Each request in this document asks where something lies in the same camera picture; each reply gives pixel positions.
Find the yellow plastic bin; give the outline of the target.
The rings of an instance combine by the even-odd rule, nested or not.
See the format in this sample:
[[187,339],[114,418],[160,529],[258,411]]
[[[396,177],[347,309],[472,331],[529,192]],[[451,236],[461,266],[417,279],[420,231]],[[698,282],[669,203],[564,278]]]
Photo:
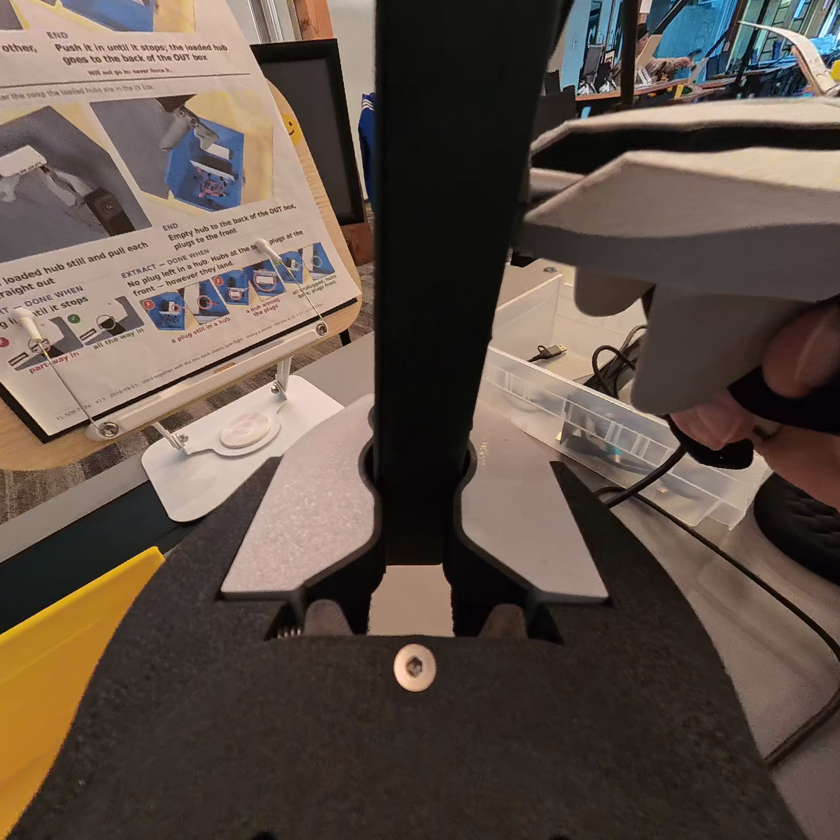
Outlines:
[[32,801],[100,658],[165,557],[143,551],[1,636],[1,838]]

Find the black flat monitor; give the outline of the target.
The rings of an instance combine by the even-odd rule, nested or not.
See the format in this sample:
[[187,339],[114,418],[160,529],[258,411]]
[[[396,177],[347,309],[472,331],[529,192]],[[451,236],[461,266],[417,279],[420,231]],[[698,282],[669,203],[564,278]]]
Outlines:
[[293,111],[339,224],[364,222],[338,41],[288,41],[251,50]]

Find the person's right hand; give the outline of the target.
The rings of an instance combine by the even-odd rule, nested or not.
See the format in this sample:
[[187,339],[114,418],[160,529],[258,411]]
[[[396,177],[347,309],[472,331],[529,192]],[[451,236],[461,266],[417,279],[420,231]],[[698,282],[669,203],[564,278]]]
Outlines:
[[[762,373],[772,392],[800,403],[834,379],[838,368],[838,306],[831,304],[785,325],[768,346]],[[726,391],[673,419],[688,438],[714,451],[750,441],[774,472],[823,504],[839,508],[838,436],[780,425],[763,437],[758,420]]]

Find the black usb cable metal plugs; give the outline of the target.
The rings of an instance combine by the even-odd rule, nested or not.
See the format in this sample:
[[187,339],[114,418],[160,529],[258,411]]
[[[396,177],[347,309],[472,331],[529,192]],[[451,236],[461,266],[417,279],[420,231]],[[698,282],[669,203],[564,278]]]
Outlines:
[[[700,534],[696,529],[685,524],[679,520],[675,515],[663,509],[653,501],[644,497],[644,491],[653,484],[664,478],[678,463],[687,455],[686,447],[682,444],[678,445],[677,449],[672,455],[651,471],[644,477],[634,482],[630,487],[620,488],[618,486],[604,486],[595,492],[595,495],[601,499],[609,496],[610,498],[603,502],[606,508],[615,508],[628,500],[636,500],[644,504],[650,510],[655,511],[661,517],[666,519],[671,524],[675,525],[679,530],[688,534],[691,538],[696,540],[701,546],[708,551],[713,552],[718,558],[729,564],[734,570],[742,574],[747,580],[758,586],[768,597],[776,601],[789,614],[792,614],[798,621],[806,626],[814,635],[818,636],[828,651],[833,656],[836,664],[839,664],[839,644],[838,641],[825,628],[820,625],[812,616],[804,612],[798,605],[794,604],[789,598],[778,592],[765,580],[761,579],[755,572],[750,570],[741,561],[731,556],[728,552],[721,549],[714,542],[707,537]],[[790,735],[782,740],[770,753],[764,756],[763,760],[769,770],[775,770],[786,762],[791,756],[798,751],[805,743],[826,724],[828,724],[838,713],[839,709],[839,688],[835,688],[832,695],[828,698],[825,704],[805,719],[803,723],[795,729]]]

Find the black mesh cushion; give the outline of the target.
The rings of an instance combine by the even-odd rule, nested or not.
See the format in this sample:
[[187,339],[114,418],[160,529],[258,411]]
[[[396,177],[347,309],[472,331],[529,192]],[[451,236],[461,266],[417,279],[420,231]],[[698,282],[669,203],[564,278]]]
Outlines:
[[777,474],[752,503],[756,524],[772,545],[801,567],[839,585],[839,514]]

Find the printed instruction sheet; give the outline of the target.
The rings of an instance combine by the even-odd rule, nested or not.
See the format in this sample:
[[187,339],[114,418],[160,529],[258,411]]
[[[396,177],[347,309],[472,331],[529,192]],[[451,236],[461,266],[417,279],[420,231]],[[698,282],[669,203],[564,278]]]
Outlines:
[[119,436],[359,307],[228,2],[2,2],[2,402]]

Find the white document stand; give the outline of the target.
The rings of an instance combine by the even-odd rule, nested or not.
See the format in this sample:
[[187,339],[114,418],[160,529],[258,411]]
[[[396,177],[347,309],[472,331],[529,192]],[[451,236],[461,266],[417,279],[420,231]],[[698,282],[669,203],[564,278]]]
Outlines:
[[283,455],[343,410],[326,385],[292,370],[310,348],[272,364],[145,428],[141,454],[86,478],[78,489],[93,511],[149,482],[167,517],[202,518],[268,458]]

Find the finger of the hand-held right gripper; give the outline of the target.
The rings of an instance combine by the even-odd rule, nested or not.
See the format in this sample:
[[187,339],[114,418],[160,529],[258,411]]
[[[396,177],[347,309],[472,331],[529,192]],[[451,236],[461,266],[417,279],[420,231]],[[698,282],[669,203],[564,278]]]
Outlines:
[[713,153],[753,148],[838,151],[838,99],[701,101],[571,120],[533,142],[531,165],[588,175],[632,151]]
[[634,151],[529,210],[534,256],[684,291],[838,295],[837,151]]

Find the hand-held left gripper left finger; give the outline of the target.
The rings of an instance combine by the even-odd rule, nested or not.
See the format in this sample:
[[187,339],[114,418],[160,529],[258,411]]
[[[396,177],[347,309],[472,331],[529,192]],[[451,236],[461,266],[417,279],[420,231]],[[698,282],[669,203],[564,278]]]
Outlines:
[[382,582],[381,516],[367,479],[373,394],[307,431],[281,457],[222,583],[227,601],[281,601],[303,618],[338,603],[352,630],[369,629]]

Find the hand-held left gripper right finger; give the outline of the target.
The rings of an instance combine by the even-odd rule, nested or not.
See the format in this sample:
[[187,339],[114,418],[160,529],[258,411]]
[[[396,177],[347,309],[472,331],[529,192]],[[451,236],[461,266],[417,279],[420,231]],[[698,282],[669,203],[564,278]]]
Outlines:
[[609,594],[545,447],[478,403],[454,497],[451,604],[457,636],[477,636],[498,606],[520,608],[531,635],[555,636],[550,606]]

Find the wooden document board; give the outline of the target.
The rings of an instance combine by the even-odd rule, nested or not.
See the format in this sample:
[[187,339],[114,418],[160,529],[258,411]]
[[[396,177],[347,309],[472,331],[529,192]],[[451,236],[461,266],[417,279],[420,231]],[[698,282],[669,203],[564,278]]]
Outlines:
[[169,384],[159,392],[146,395],[141,400],[106,415],[100,424],[111,422],[119,427],[112,436],[102,436],[98,431],[91,432],[86,425],[84,428],[70,430],[54,440],[43,443],[28,429],[12,407],[2,402],[2,469],[32,471],[76,463],[113,444],[126,434],[146,428],[232,385],[243,382],[257,373],[268,370],[273,364],[280,365],[309,347],[338,336],[341,331],[353,324],[358,318],[362,303],[362,285],[358,270],[305,138],[294,141],[293,145],[332,246],[358,288],[355,293],[355,303],[336,312],[325,314],[324,320],[327,326],[322,332],[318,332],[315,327],[299,327],[288,335],[274,338],[253,349],[239,349],[230,360],[217,361],[210,366],[208,371],[194,373],[183,381]]

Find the long black usb hub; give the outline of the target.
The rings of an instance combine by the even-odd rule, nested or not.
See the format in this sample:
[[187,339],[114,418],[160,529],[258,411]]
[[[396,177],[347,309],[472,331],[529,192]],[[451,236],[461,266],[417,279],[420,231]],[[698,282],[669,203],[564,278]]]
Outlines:
[[372,478],[389,564],[440,564],[571,2],[375,6]]

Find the blue striped bag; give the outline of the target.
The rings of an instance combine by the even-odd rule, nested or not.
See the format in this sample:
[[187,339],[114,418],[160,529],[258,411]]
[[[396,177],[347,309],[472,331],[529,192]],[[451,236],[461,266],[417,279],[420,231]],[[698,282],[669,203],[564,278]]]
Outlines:
[[358,134],[364,188],[371,210],[373,214],[377,214],[375,196],[375,92],[373,91],[362,95]]

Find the clear plastic bin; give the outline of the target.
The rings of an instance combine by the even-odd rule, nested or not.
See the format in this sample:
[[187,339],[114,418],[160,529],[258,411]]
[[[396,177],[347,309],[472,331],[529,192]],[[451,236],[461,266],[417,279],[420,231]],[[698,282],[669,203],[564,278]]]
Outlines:
[[481,399],[524,432],[602,476],[630,487],[677,449],[667,423],[627,401],[633,372],[609,350],[644,335],[639,302],[591,318],[574,305],[574,269],[544,260],[509,266],[486,354]]

